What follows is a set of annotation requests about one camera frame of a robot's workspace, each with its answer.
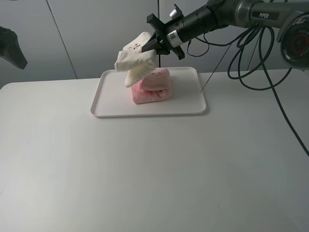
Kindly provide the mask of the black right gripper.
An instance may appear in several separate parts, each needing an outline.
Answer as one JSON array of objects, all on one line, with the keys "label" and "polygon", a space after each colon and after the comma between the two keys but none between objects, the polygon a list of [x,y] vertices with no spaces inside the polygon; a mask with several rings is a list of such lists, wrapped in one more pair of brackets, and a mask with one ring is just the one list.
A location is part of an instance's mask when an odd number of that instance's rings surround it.
[{"label": "black right gripper", "polygon": [[142,47],[142,52],[155,50],[157,55],[169,55],[172,51],[179,60],[185,58],[181,48],[183,41],[176,30],[167,32],[167,25],[158,19],[154,14],[147,16],[147,23],[155,30],[149,41]]}]

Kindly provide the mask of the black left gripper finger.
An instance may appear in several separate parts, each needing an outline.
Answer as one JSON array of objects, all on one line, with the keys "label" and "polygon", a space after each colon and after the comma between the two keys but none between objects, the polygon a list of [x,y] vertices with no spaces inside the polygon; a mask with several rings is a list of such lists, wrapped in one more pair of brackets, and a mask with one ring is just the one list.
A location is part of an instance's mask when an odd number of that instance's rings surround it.
[{"label": "black left gripper finger", "polygon": [[0,57],[22,70],[28,64],[19,46],[17,34],[3,27],[0,28]]}]

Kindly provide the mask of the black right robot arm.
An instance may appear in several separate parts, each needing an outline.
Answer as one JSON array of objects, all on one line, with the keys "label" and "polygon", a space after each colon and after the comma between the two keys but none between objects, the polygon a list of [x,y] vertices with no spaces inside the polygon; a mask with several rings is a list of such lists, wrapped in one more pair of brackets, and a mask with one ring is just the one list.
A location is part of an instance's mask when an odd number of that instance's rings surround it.
[{"label": "black right robot arm", "polygon": [[204,33],[237,26],[278,28],[277,42],[283,60],[293,68],[309,66],[309,4],[308,2],[263,2],[262,0],[210,0],[184,16],[178,6],[167,23],[154,14],[147,22],[155,32],[142,47],[142,52],[155,50],[159,55],[173,51],[179,59],[185,54],[181,45]]}]

